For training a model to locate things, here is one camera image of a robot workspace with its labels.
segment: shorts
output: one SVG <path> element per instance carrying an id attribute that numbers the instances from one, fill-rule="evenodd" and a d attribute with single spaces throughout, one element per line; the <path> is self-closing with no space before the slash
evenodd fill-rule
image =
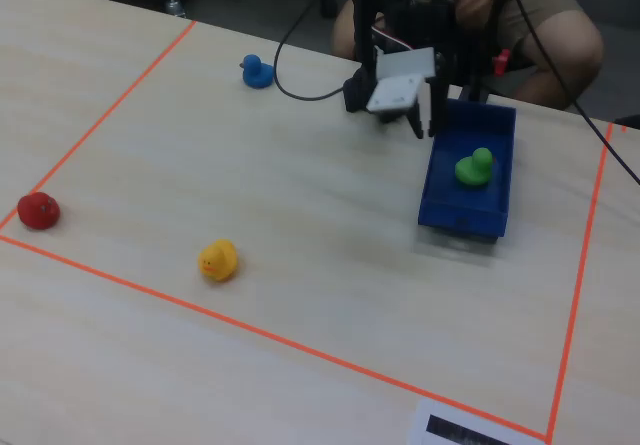
<path id="1" fill-rule="evenodd" d="M 575 0 L 522 0 L 522 5 L 534 28 L 538 28 L 542 22 L 559 13 L 582 11 Z M 498 45 L 513 50 L 519 47 L 528 35 L 529 28 L 518 4 L 515 0 L 507 0 L 498 20 Z"/>

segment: rubber duck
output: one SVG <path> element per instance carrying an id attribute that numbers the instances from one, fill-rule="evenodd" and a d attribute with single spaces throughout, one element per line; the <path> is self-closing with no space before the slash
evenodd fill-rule
<path id="1" fill-rule="evenodd" d="M 247 55 L 240 64 L 242 79 L 251 88 L 267 88 L 273 83 L 273 67 L 262 63 L 257 55 Z"/>
<path id="2" fill-rule="evenodd" d="M 493 155 L 487 148 L 478 148 L 473 155 L 456 163 L 456 178 L 472 187 L 486 185 L 491 180 Z"/>
<path id="3" fill-rule="evenodd" d="M 229 240 L 218 240 L 198 255 L 198 268 L 217 282 L 226 280 L 238 268 L 238 254 Z"/>
<path id="4" fill-rule="evenodd" d="M 20 221 L 34 230 L 51 228 L 60 218 L 58 202 L 44 192 L 22 197 L 18 201 L 17 209 Z"/>

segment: red object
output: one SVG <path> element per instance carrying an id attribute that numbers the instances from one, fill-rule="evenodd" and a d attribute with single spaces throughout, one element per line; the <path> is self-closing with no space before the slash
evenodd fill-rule
<path id="1" fill-rule="evenodd" d="M 27 227 L 46 230 L 60 218 L 58 202 L 43 192 L 26 195 L 18 202 L 18 216 Z"/>
<path id="2" fill-rule="evenodd" d="M 500 52 L 500 55 L 497 57 L 493 57 L 493 74 L 496 77 L 501 77 L 504 75 L 504 72 L 507 71 L 507 65 L 509 64 L 510 57 L 511 52 L 507 49 Z"/>

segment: orange tape line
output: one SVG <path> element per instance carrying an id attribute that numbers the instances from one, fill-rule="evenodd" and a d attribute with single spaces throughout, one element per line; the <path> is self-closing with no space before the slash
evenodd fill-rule
<path id="1" fill-rule="evenodd" d="M 176 48 L 176 46 L 182 41 L 182 39 L 184 37 L 187 36 L 187 34 L 191 31 L 191 29 L 195 26 L 196 22 L 192 21 L 181 33 L 180 35 L 178 35 L 176 37 L 176 39 L 171 42 L 171 44 L 160 54 L 158 55 L 158 57 L 151 63 L 151 65 L 149 65 L 147 67 L 147 69 L 142 72 L 142 75 L 140 75 L 135 82 L 133 82 L 129 88 L 127 88 L 127 90 L 125 90 L 125 92 L 120 95 L 120 98 L 118 98 L 118 100 L 116 100 L 116 102 L 111 105 L 109 107 L 109 109 L 98 119 L 98 121 L 96 123 L 93 124 L 93 126 L 87 130 L 85 132 L 85 134 L 80 138 L 80 140 L 78 140 L 75 145 L 73 147 L 71 147 L 71 149 L 64 155 L 64 157 L 62 157 L 60 159 L 60 161 L 58 163 L 56 163 L 54 165 L 54 167 L 49 170 L 49 172 L 42 178 L 42 180 L 40 180 L 38 182 L 38 184 L 33 187 L 33 189 L 31 190 L 31 192 L 29 193 L 35 193 L 38 190 L 40 190 L 42 188 L 42 186 L 47 183 L 47 181 L 53 176 L 54 173 L 56 173 L 60 167 L 62 167 L 62 165 L 64 165 L 64 163 L 69 160 L 69 157 L 71 157 L 71 155 L 73 155 L 73 153 L 80 147 L 80 145 L 82 145 L 87 138 L 89 138 L 91 136 L 91 134 L 93 132 L 96 131 L 96 129 L 102 124 L 102 122 L 104 122 L 109 115 L 111 115 L 113 113 L 113 111 L 118 108 L 118 106 L 124 101 L 125 98 L 127 98 L 129 96 L 129 94 L 138 86 L 140 85 L 140 83 L 147 78 L 147 76 L 153 71 L 154 68 L 156 68 L 158 66 L 158 64 L 174 49 Z M 9 215 L 7 215 L 5 217 L 4 220 L 2 220 L 2 222 L 0 222 L 0 230 L 2 230 L 4 228 L 4 226 L 9 223 L 11 221 L 11 219 L 13 219 L 13 217 L 16 216 L 16 213 L 18 213 L 18 211 L 14 208 L 13 210 L 11 210 L 11 212 L 9 213 Z"/>
<path id="2" fill-rule="evenodd" d="M 110 281 L 112 281 L 114 283 L 117 283 L 117 284 L 120 284 L 120 285 L 124 285 L 125 287 L 132 288 L 134 290 L 137 290 L 139 292 L 145 293 L 147 295 L 151 295 L 152 297 L 155 297 L 155 298 L 159 298 L 160 300 L 165 300 L 167 302 L 173 303 L 174 305 L 178 305 L 180 307 L 192 310 L 194 312 L 201 313 L 203 315 L 207 315 L 209 317 L 215 318 L 216 320 L 220 320 L 222 322 L 228 323 L 230 325 L 233 325 L 235 327 L 241 328 L 241 329 L 246 330 L 248 332 L 255 333 L 256 335 L 260 335 L 260 336 L 262 336 L 264 338 L 268 338 L 268 339 L 273 340 L 275 342 L 281 343 L 282 345 L 286 345 L 288 347 L 295 348 L 296 350 L 299 350 L 301 352 L 307 353 L 309 355 L 313 355 L 314 357 L 321 358 L 321 359 L 326 360 L 326 361 L 331 362 L 331 363 L 335 363 L 336 365 L 339 365 L 341 367 L 347 368 L 347 369 L 352 370 L 354 372 L 361 373 L 363 375 L 366 375 L 368 377 L 374 378 L 376 380 L 380 380 L 380 381 L 388 383 L 390 385 L 402 388 L 404 390 L 408 390 L 408 391 L 416 393 L 418 395 L 422 395 L 423 397 L 427 397 L 427 398 L 431 398 L 433 400 L 437 400 L 438 402 L 445 403 L 447 405 L 450 405 L 452 407 L 458 408 L 458 409 L 463 410 L 465 412 L 471 413 L 471 414 L 476 415 L 478 417 L 484 418 L 486 420 L 490 420 L 492 422 L 495 422 L 497 424 L 500 424 L 500 425 L 503 425 L 505 427 L 511 428 L 511 429 L 513 429 L 513 430 L 515 430 L 517 432 L 523 433 L 523 434 L 528 435 L 530 437 L 537 438 L 539 440 L 544 440 L 544 438 L 545 438 L 544 434 L 542 434 L 540 432 L 536 432 L 536 431 L 530 430 L 530 429 L 528 429 L 526 427 L 523 427 L 522 425 L 518 425 L 517 423 L 510 422 L 509 420 L 506 420 L 504 418 L 500 418 L 500 417 L 498 417 L 496 415 L 492 415 L 490 413 L 483 412 L 482 410 L 479 410 L 477 408 L 470 407 L 468 405 L 465 405 L 463 403 L 457 402 L 455 400 L 452 400 L 450 398 L 444 397 L 442 395 L 437 395 L 435 393 L 429 392 L 427 390 L 424 390 L 422 388 L 416 387 L 414 385 L 410 385 L 410 384 L 402 382 L 400 380 L 396 380 L 395 378 L 391 378 L 391 377 L 389 377 L 387 375 L 383 375 L 381 373 L 374 372 L 373 370 L 369 370 L 367 368 L 361 367 L 359 365 L 356 365 L 354 363 L 348 362 L 346 360 L 342 360 L 341 358 L 334 357 L 333 355 L 329 355 L 328 353 L 321 352 L 319 350 L 315 350 L 315 349 L 313 349 L 311 347 L 308 347 L 306 345 L 303 345 L 301 343 L 294 342 L 293 340 L 289 340 L 288 338 L 281 337 L 280 335 L 276 335 L 275 333 L 269 332 L 267 330 L 263 330 L 263 329 L 258 328 L 256 326 L 253 326 L 253 325 L 249 325 L 248 323 L 241 322 L 240 320 L 236 320 L 235 318 L 228 317 L 228 316 L 223 315 L 223 314 L 218 313 L 218 312 L 214 312 L 213 310 L 209 310 L 207 308 L 201 307 L 201 306 L 196 305 L 194 303 L 187 302 L 186 300 L 182 300 L 180 298 L 173 297 L 171 295 L 167 295 L 166 293 L 158 292 L 157 290 L 153 290 L 151 288 L 144 287 L 142 285 L 138 285 L 137 283 L 130 282 L 129 280 L 125 280 L 123 278 L 116 277 L 115 275 L 111 275 L 109 273 L 102 272 L 100 270 L 96 270 L 95 268 L 91 268 L 91 267 L 89 267 L 87 265 L 83 265 L 81 263 L 74 262 L 73 260 L 70 260 L 68 258 L 62 257 L 60 255 L 56 255 L 55 253 L 47 252 L 46 250 L 42 250 L 40 248 L 34 247 L 33 245 L 29 245 L 27 243 L 20 242 L 19 240 L 15 240 L 13 238 L 9 238 L 9 237 L 5 237 L 3 235 L 0 235 L 0 241 L 9 243 L 11 245 L 15 245 L 15 246 L 23 248 L 25 250 L 29 250 L 31 252 L 37 253 L 37 254 L 42 255 L 44 257 L 50 258 L 52 260 L 56 260 L 56 261 L 58 261 L 60 263 L 64 263 L 65 265 L 69 265 L 71 267 L 77 268 L 77 269 L 85 271 L 87 273 L 91 273 L 92 275 L 95 275 L 97 277 L 104 278 L 106 280 L 110 280 Z"/>
<path id="3" fill-rule="evenodd" d="M 613 123 L 607 128 L 606 140 L 611 141 L 613 134 Z M 587 225 L 584 230 L 584 238 L 582 239 L 582 251 L 580 252 L 580 264 L 578 265 L 578 274 L 576 276 L 576 286 L 573 291 L 573 300 L 571 301 L 571 313 L 569 314 L 569 324 L 567 325 L 567 334 L 564 339 L 564 348 L 562 350 L 562 359 L 560 360 L 560 370 L 558 371 L 558 380 L 556 381 L 556 389 L 553 394 L 553 404 L 551 405 L 551 415 L 549 417 L 549 425 L 547 426 L 547 435 L 545 442 L 551 444 L 553 441 L 553 433 L 556 428 L 558 419 L 558 410 L 560 408 L 560 399 L 562 398 L 562 389 L 564 380 L 567 375 L 567 366 L 569 364 L 569 354 L 571 353 L 571 342 L 573 340 L 573 332 L 576 326 L 576 318 L 578 316 L 578 305 L 580 304 L 580 294 L 582 293 L 582 282 L 584 280 L 584 270 L 587 265 L 587 257 L 589 255 L 589 243 L 591 242 L 591 231 L 593 230 L 593 221 L 596 217 L 596 208 L 598 207 L 598 196 L 600 195 L 600 185 L 602 184 L 602 175 L 604 174 L 604 166 L 607 163 L 607 147 L 602 146 L 600 152 L 600 164 L 598 165 L 598 173 L 596 181 L 593 184 L 593 193 L 591 194 L 591 206 L 589 207 L 589 215 L 587 216 Z"/>

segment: red rubber duck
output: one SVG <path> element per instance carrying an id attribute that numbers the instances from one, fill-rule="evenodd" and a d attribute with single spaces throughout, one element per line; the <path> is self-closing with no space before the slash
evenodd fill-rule
<path id="1" fill-rule="evenodd" d="M 60 218 L 58 202 L 44 192 L 26 195 L 18 202 L 20 221 L 34 230 L 53 227 Z"/>

